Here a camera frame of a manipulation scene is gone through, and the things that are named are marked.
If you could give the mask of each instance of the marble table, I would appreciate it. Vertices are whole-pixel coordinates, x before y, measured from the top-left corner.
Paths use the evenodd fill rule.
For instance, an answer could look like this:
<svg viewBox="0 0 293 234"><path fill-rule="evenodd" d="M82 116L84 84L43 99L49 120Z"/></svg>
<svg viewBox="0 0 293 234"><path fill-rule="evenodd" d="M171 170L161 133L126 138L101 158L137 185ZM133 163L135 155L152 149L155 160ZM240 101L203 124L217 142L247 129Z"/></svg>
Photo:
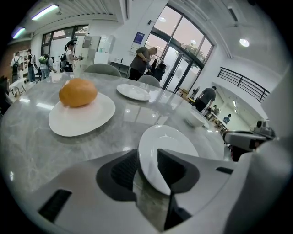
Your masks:
<svg viewBox="0 0 293 234"><path fill-rule="evenodd" d="M221 135L212 126L207 129L188 125L184 114L192 106L178 95L121 77L91 73L80 77L94 82L98 91L110 97L116 105L115 114L103 126L77 137L62 137L50 129L48 116L59 101L58 92L67 80L74 78L69 73L53 74L39 82L3 116L0 126L1 170L11 192L19 199L25 201L40 186L78 162L136 149L142 134L156 124L182 132L200 157L223 160ZM120 84L146 89L151 99L135 101L126 98L116 90ZM153 189L139 172L133 190L139 197L138 207L157 229L162 229L168 196Z"/></svg>

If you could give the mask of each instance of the plate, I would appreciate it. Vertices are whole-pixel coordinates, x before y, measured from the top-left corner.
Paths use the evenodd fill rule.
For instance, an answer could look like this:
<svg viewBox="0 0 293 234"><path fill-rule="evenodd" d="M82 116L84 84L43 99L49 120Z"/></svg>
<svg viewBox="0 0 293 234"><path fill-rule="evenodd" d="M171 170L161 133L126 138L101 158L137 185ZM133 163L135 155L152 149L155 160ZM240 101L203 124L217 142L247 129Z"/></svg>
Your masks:
<svg viewBox="0 0 293 234"><path fill-rule="evenodd" d="M49 126L58 135L79 136L102 126L114 113L112 99L98 93L95 100L82 107L65 107L59 101L49 114Z"/></svg>
<svg viewBox="0 0 293 234"><path fill-rule="evenodd" d="M197 156L193 144L180 131L166 125L155 125L147 129L138 146L141 169L150 184L163 194L171 190L157 167L157 149L169 149Z"/></svg>
<svg viewBox="0 0 293 234"><path fill-rule="evenodd" d="M147 91L134 85L118 85L117 91L128 98L139 101L148 101L151 98Z"/></svg>

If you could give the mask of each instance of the chair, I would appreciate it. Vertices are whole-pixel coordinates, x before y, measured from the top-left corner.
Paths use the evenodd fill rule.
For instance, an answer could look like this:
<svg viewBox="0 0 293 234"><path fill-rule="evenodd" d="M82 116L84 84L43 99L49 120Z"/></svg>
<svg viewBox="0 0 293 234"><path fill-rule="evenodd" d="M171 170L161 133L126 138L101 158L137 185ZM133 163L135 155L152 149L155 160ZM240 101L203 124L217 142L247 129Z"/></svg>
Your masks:
<svg viewBox="0 0 293 234"><path fill-rule="evenodd" d="M143 75L141 78L138 79L138 81L141 83L155 86L157 88L161 88L160 82L155 77L153 77L151 75Z"/></svg>
<svg viewBox="0 0 293 234"><path fill-rule="evenodd" d="M109 64L93 64L89 67L87 67L84 72L89 73L99 73L99 74L105 74L105 75L113 75L121 77L120 72L117 68L109 65Z"/></svg>

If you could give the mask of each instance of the white bowl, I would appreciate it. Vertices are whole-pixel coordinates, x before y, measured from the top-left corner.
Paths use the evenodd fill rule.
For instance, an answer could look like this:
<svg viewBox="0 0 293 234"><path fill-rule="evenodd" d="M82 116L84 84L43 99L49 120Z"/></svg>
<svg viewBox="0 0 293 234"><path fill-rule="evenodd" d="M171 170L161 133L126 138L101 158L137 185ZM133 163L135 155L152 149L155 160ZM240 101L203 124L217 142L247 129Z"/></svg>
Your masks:
<svg viewBox="0 0 293 234"><path fill-rule="evenodd" d="M186 112L185 119L188 121L188 123L191 126L193 126L195 128L199 128L206 123L203 116L194 110L188 110Z"/></svg>

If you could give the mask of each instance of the black railing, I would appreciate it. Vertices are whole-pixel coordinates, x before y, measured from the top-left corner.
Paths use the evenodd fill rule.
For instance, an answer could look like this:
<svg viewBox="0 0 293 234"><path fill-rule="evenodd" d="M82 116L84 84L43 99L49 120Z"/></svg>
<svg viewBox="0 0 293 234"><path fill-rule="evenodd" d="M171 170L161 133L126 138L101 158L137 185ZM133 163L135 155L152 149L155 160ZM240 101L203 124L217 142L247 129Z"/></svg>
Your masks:
<svg viewBox="0 0 293 234"><path fill-rule="evenodd" d="M248 92L259 102L265 100L265 98L270 94L268 90L266 90L264 87L257 84L253 80L227 68L221 67L218 77L229 81L232 84L243 89L244 91Z"/></svg>

